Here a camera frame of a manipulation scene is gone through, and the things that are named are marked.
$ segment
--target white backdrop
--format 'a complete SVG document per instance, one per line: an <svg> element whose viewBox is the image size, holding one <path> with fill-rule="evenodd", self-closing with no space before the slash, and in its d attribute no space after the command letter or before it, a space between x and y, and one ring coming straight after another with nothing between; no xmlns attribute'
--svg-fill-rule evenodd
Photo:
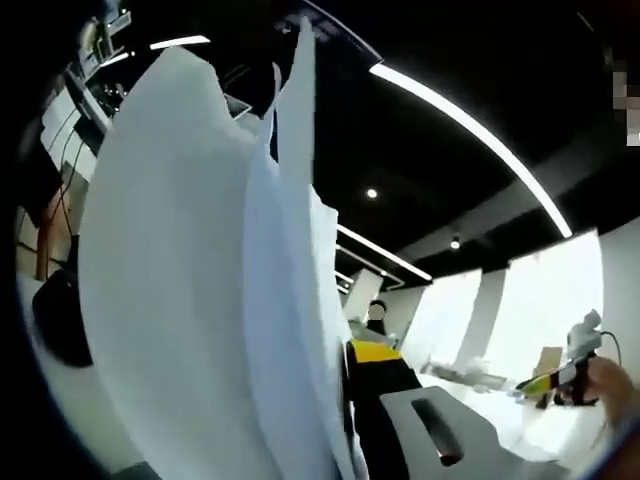
<svg viewBox="0 0 640 480"><path fill-rule="evenodd" d="M572 325L602 314L600 241L595 231L511 262L485 358L490 372L531 376L542 347L564 347Z"/></svg>
<svg viewBox="0 0 640 480"><path fill-rule="evenodd" d="M427 361L452 364L467 331L480 288L481 270L438 278L420 299L402 344L402 354L414 369Z"/></svg>

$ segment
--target white paper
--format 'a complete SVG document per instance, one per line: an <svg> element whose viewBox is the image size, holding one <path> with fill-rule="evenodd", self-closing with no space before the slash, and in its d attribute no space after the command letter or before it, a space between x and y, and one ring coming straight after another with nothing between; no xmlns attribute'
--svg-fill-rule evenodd
<svg viewBox="0 0 640 480"><path fill-rule="evenodd" d="M89 190L80 294L116 412L163 480L276 479L242 328L249 159L210 65L165 51L127 96Z"/></svg>
<svg viewBox="0 0 640 480"><path fill-rule="evenodd" d="M306 18L301 21L301 34L294 55L289 81L285 85L277 105L278 156L281 192L285 202L284 226L288 253L293 261L295 295L302 322L302 338L307 351L310 375L317 398L315 411L322 417L325 431L344 479L354 478L353 463L349 455L342 417L335 386L340 372L337 360L338 341L334 341L335 303L324 304L323 293L328 281L326 269L318 267L317 249L331 248L335 254L335 241L330 246L318 243L312 228L312 183L314 152L314 96L315 51L311 25ZM330 284L335 290L331 274Z"/></svg>
<svg viewBox="0 0 640 480"><path fill-rule="evenodd" d="M280 74L276 69L276 95ZM260 141L270 144L274 105ZM243 237L243 322L258 423L282 478L325 480L335 463L326 441L296 306L287 252L278 164L259 152L247 187Z"/></svg>

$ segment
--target white table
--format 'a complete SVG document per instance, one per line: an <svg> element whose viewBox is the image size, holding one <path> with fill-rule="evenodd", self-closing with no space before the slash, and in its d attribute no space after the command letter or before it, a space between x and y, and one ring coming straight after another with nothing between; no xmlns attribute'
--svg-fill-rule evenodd
<svg viewBox="0 0 640 480"><path fill-rule="evenodd" d="M477 393L472 387L428 374L418 375L424 387L438 386L486 418L503 448L529 461L557 460L573 469L593 446L604 422L601 406L538 410L531 402L516 403L504 392Z"/></svg>

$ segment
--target handheld device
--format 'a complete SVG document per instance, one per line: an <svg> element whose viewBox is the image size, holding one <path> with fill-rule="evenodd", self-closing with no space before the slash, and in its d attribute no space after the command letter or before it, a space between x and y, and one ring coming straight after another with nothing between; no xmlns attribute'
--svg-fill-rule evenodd
<svg viewBox="0 0 640 480"><path fill-rule="evenodd" d="M595 356L595 350L602 346L602 334L596 330L601 323L602 318L598 312L591 310L581 323L569 330L567 363L556 370L525 380L516 386L516 390L525 395L539 395L558 387L571 386L573 403L583 404L588 361Z"/></svg>

